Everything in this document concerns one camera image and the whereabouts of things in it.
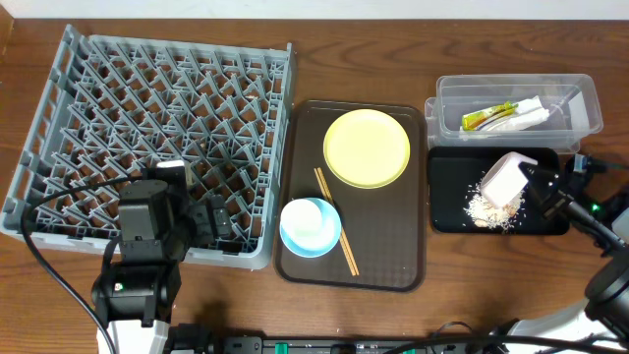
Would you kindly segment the pink white bowl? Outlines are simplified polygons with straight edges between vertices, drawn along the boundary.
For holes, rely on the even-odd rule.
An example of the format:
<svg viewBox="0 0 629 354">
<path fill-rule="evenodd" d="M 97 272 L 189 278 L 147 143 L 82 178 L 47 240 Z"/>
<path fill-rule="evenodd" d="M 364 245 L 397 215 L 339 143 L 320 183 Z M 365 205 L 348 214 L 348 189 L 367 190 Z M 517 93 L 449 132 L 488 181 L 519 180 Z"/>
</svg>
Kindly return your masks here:
<svg viewBox="0 0 629 354">
<path fill-rule="evenodd" d="M 511 151 L 503 155 L 484 176 L 480 191 L 494 207 L 508 205 L 528 184 L 519 167 L 521 162 L 538 164 L 535 159 Z"/>
</svg>

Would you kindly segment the rice food waste pile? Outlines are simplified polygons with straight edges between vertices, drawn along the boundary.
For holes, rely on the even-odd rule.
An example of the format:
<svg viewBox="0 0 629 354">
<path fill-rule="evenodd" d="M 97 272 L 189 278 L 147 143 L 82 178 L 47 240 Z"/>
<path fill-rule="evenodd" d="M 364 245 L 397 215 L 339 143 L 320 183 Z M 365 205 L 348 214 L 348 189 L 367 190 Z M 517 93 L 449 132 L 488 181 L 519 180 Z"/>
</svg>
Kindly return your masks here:
<svg viewBox="0 0 629 354">
<path fill-rule="evenodd" d="M 506 233 L 515 226 L 524 201 L 524 192 L 520 191 L 507 205 L 496 207 L 481 194 L 480 184 L 477 183 L 468 191 L 463 210 L 475 226 Z"/>
</svg>

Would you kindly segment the white napkin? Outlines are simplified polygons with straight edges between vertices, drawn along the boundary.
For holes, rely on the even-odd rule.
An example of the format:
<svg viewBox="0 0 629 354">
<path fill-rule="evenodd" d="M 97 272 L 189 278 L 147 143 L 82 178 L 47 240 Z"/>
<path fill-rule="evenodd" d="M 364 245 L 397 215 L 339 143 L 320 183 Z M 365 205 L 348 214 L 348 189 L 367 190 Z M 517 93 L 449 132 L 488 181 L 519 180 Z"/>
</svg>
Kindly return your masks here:
<svg viewBox="0 0 629 354">
<path fill-rule="evenodd" d="M 536 95 L 516 102 L 511 113 L 505 111 L 487 119 L 477 131 L 495 133 L 523 131 L 545 122 L 549 115 L 549 110 L 543 107 Z"/>
</svg>

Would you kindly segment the light blue bowl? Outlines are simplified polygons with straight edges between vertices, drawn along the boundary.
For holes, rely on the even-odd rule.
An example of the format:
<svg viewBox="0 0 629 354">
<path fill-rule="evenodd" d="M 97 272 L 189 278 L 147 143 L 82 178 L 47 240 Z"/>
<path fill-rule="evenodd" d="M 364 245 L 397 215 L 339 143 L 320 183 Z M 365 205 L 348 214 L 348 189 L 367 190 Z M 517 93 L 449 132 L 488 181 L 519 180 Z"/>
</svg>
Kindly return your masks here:
<svg viewBox="0 0 629 354">
<path fill-rule="evenodd" d="M 302 257 L 302 258 L 318 258 L 321 257 L 328 252 L 330 252 L 335 245 L 337 244 L 334 238 L 333 224 L 331 221 L 331 207 L 330 205 L 323 199 L 319 198 L 303 198 L 309 199 L 312 202 L 315 202 L 321 213 L 322 213 L 322 227 L 318 234 L 317 243 L 313 248 L 304 248 L 300 245 L 295 244 L 289 238 L 287 233 L 283 230 L 280 223 L 280 237 L 286 248 L 292 252 L 293 254 Z"/>
</svg>

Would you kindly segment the white paper cup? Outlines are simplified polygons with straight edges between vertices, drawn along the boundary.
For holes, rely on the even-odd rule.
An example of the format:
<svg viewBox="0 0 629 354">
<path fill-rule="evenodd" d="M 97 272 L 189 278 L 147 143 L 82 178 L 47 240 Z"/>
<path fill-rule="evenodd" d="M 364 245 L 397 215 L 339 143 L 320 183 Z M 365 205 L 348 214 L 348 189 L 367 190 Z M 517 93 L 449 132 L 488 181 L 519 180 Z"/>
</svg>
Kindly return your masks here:
<svg viewBox="0 0 629 354">
<path fill-rule="evenodd" d="M 309 199 L 293 200 L 282 209 L 280 223 L 292 242 L 313 248 L 322 227 L 322 213 Z"/>
</svg>

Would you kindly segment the green snack wrapper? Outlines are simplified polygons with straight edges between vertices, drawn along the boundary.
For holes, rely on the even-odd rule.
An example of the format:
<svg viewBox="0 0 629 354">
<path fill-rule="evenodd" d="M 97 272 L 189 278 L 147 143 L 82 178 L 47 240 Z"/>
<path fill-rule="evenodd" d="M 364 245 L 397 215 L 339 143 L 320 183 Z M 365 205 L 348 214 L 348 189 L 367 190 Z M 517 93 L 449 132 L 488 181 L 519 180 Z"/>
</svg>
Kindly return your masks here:
<svg viewBox="0 0 629 354">
<path fill-rule="evenodd" d="M 507 101 L 503 104 L 465 114 L 462 116 L 462 129 L 464 131 L 477 130 L 479 126 L 489 119 L 512 115 L 517 107 L 518 103 Z"/>
</svg>

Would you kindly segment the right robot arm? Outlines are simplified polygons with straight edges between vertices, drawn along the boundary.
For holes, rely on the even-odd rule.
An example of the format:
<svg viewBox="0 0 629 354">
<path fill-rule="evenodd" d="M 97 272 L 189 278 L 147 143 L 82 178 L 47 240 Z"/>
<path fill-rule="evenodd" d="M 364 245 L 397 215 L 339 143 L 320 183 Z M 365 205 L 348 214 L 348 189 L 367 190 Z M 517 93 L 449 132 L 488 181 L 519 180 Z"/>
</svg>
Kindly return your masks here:
<svg viewBox="0 0 629 354">
<path fill-rule="evenodd" d="M 574 340 L 583 345 L 603 342 L 627 349 L 628 240 L 599 219 L 594 204 L 580 204 L 563 176 L 527 162 L 520 163 L 519 169 L 542 215 L 570 221 L 591 236 L 610 260 L 587 284 L 583 303 L 536 320 L 513 323 L 506 335 L 529 340 L 509 342 L 507 349 L 512 353 L 559 353 L 568 349 L 550 345 L 551 340 Z"/>
</svg>

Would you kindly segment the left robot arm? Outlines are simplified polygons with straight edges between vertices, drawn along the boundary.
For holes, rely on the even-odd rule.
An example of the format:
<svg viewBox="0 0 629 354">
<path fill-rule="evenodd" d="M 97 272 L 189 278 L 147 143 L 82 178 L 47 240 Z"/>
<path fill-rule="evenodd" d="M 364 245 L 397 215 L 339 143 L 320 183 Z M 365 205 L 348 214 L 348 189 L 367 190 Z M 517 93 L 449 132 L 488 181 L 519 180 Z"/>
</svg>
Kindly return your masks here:
<svg viewBox="0 0 629 354">
<path fill-rule="evenodd" d="M 231 232 L 222 197 L 192 202 L 184 184 L 142 180 L 119 201 L 120 237 L 103 255 L 91 297 L 101 353 L 211 353 L 209 329 L 172 325 L 180 263 L 192 247 Z"/>
</svg>

